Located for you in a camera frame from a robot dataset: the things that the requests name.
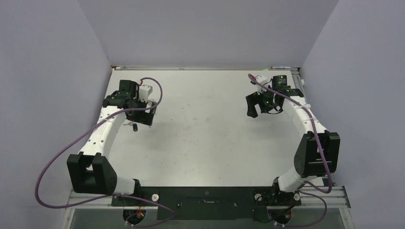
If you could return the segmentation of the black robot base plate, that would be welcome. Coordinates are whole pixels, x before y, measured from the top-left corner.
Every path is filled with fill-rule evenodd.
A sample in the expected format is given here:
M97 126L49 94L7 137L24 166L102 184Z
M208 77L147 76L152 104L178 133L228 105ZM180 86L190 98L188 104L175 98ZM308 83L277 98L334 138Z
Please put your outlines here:
M114 207L154 207L157 219L267 221L300 206L298 192L282 192L267 187L142 187L136 199L113 198Z

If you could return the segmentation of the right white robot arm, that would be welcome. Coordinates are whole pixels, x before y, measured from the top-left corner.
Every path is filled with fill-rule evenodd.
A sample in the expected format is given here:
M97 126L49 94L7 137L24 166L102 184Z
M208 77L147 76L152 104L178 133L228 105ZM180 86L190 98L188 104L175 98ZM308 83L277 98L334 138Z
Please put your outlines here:
M256 92L246 96L247 115L258 117L259 113L286 114L301 135L300 143L293 158L293 167L275 179L270 190L270 198L276 204L284 203L289 192L295 192L304 185L315 187L312 180L327 177L327 189L318 188L323 193L332 189L331 175L337 170L341 138L338 133L324 127L311 111L303 92L288 82L286 75L272 76L270 79L248 74Z

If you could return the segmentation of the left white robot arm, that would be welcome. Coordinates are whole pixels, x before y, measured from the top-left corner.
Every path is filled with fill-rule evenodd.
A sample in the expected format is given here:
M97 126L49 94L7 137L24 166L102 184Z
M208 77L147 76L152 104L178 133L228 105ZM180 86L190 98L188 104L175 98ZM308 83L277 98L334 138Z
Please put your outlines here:
M67 167L73 190L76 193L100 195L124 195L130 205L142 200L137 179L119 175L108 157L119 129L125 121L132 123L133 131L138 124L151 126L157 102L150 100L153 88L143 82L120 80L118 90L108 95L95 128L78 154L71 154Z

